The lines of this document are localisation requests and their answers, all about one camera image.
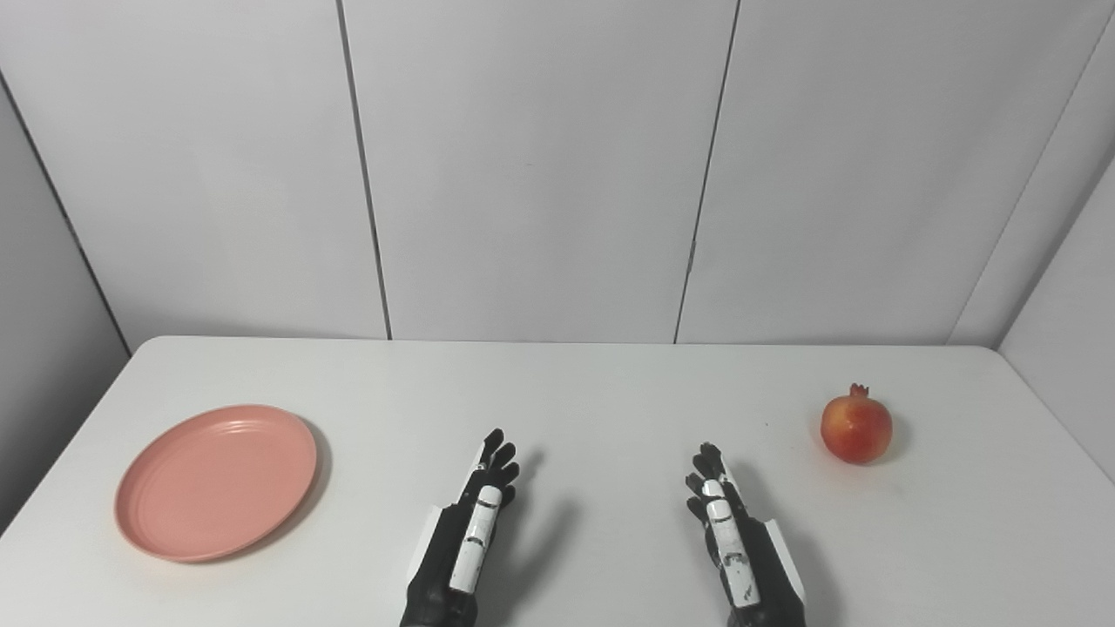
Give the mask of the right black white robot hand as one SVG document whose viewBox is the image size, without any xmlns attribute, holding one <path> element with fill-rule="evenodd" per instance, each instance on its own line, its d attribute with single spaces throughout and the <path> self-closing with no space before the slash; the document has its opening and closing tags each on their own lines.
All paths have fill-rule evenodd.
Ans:
<svg viewBox="0 0 1115 627">
<path fill-rule="evenodd" d="M 685 479 L 728 602 L 728 626 L 805 626 L 803 583 L 775 520 L 752 517 L 723 452 L 705 442 Z"/>
</svg>

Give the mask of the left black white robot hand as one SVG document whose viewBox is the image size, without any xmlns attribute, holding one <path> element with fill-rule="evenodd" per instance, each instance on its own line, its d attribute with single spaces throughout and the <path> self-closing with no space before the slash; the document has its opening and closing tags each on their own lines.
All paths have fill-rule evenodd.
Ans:
<svg viewBox="0 0 1115 627">
<path fill-rule="evenodd" d="M 502 509 L 513 503 L 517 448 L 503 430 L 485 436 L 458 499 L 437 511 L 406 589 L 401 626 L 474 626 L 476 588 Z"/>
</svg>

